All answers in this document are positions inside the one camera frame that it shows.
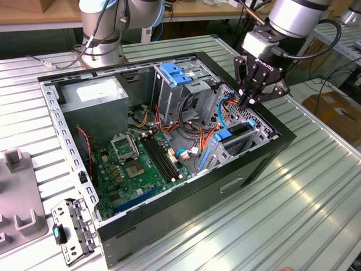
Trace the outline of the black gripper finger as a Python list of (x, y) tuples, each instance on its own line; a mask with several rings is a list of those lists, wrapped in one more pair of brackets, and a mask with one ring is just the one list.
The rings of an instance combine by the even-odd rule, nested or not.
[(241, 110), (246, 108), (247, 94), (248, 94), (248, 71), (246, 55), (236, 56), (234, 58), (235, 80), (239, 93), (238, 106)]
[(264, 93), (265, 87), (266, 84), (264, 82), (253, 85), (246, 93), (246, 105), (250, 106), (278, 99), (289, 93), (289, 88), (284, 85), (283, 80), (275, 83), (271, 92)]

